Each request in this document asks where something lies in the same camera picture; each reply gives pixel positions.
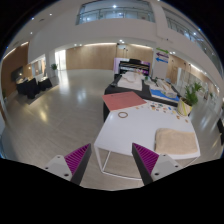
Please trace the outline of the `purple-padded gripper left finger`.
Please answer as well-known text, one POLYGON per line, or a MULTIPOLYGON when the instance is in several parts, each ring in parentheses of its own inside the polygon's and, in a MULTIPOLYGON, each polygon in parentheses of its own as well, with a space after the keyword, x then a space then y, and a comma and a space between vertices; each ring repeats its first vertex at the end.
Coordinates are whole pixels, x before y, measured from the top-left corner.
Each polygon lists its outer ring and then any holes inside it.
POLYGON ((86 144, 66 156, 56 155, 45 165, 44 169, 56 176, 79 185, 82 181, 91 153, 91 144, 86 144))

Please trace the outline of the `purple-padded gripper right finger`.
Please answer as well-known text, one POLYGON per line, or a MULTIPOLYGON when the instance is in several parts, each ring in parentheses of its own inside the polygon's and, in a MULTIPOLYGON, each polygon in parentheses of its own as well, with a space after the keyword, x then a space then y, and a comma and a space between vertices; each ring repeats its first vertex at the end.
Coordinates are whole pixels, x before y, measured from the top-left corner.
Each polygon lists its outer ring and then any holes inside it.
POLYGON ((167 154, 157 154, 137 143, 132 144, 132 155, 145 185, 182 169, 182 166, 167 154))

